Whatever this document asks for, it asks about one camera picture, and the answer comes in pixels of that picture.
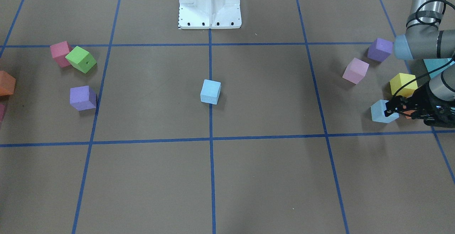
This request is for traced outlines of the orange block near cyan bin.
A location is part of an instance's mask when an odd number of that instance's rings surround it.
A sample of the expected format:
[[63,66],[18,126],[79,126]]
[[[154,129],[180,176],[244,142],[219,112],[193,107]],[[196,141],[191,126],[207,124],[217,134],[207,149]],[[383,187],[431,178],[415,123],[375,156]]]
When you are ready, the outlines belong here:
[[412,118],[412,114],[415,112],[415,110],[408,110],[408,111],[404,111],[403,113],[405,114],[405,118],[406,119],[411,119]]

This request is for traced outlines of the orange block near pink bin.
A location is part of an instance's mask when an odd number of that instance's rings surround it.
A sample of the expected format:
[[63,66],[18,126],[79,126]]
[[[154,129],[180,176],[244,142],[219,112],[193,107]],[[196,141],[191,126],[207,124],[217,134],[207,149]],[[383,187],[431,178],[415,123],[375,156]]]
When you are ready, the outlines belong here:
[[0,71],[0,96],[13,95],[16,88],[16,78],[6,71]]

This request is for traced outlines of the purple block near cyan bin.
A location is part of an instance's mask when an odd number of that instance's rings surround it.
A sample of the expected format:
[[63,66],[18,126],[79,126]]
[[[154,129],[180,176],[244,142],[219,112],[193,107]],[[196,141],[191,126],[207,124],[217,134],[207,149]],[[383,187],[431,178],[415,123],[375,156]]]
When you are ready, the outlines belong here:
[[367,58],[377,62],[384,62],[393,52],[393,42],[377,38],[368,48]]

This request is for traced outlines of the light pink block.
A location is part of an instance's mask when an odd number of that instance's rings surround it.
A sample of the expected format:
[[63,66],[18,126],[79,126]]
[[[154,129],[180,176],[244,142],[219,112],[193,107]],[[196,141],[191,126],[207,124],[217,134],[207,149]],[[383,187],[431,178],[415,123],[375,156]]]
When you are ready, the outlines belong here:
[[347,65],[342,78],[357,85],[366,76],[368,69],[369,64],[367,62],[358,58],[353,58],[353,60]]

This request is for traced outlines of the magenta block near pink bin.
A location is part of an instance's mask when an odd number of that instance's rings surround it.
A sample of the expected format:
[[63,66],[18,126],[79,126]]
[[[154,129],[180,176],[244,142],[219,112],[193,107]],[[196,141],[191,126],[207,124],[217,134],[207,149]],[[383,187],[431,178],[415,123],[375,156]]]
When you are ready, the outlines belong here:
[[5,113],[6,113],[6,106],[4,104],[0,104],[0,122],[3,122]]

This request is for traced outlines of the yellow block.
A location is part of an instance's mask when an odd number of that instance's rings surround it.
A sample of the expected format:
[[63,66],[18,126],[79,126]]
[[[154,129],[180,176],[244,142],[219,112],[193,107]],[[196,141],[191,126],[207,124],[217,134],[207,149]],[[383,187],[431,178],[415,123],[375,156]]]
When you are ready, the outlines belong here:
[[415,75],[411,74],[405,74],[405,73],[398,73],[395,75],[393,79],[390,80],[390,89],[391,89],[391,94],[396,95],[396,96],[403,96],[403,97],[410,97],[413,95],[413,93],[418,89],[418,84],[415,81],[412,83],[406,85],[404,88],[402,88],[397,94],[395,94],[401,87],[403,87],[406,83],[410,82],[411,80],[414,80],[416,78]]

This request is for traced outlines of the cyan plastic bin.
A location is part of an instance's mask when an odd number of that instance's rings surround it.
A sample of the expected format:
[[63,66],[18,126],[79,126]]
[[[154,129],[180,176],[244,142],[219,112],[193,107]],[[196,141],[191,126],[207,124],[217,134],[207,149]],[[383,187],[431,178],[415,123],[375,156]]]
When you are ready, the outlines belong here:
[[[450,60],[450,58],[440,58],[440,59],[424,59],[424,64],[426,66],[426,69],[427,69],[427,72],[432,72],[433,70],[439,68],[439,67],[442,67],[444,66],[445,64],[447,64],[447,62]],[[440,70],[438,71],[434,71],[432,73],[429,74],[430,76],[430,79],[433,79],[435,76],[437,76],[438,74],[440,74],[441,72],[443,72],[445,69],[449,68],[450,66],[452,66],[454,64],[454,62],[451,62],[449,65],[447,65],[446,67],[444,68],[441,68]]]

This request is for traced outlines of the purple block near pink bin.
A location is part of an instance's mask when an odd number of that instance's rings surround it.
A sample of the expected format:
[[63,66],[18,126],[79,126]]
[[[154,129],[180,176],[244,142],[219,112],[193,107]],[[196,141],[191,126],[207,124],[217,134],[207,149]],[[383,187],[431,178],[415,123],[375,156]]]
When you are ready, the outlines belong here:
[[78,111],[94,109],[97,107],[97,94],[89,86],[72,87],[69,103]]

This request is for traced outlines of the magenta block beside green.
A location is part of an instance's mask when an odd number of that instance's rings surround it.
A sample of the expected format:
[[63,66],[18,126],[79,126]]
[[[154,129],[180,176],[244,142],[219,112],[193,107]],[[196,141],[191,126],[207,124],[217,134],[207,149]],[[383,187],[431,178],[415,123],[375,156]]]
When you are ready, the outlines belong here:
[[66,59],[66,56],[72,51],[72,49],[73,48],[70,46],[68,41],[62,41],[60,43],[50,45],[52,58],[61,68],[71,66],[71,63],[68,59]]

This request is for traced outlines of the light blue block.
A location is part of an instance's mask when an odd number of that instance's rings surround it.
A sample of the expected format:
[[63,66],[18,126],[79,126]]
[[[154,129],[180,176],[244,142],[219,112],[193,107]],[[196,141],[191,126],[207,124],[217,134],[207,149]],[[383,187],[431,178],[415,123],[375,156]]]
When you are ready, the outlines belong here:
[[205,79],[200,91],[200,101],[217,105],[221,93],[221,82]]
[[390,123],[399,118],[400,115],[398,113],[393,113],[390,116],[385,116],[387,102],[387,100],[378,100],[370,107],[371,120],[373,122]]

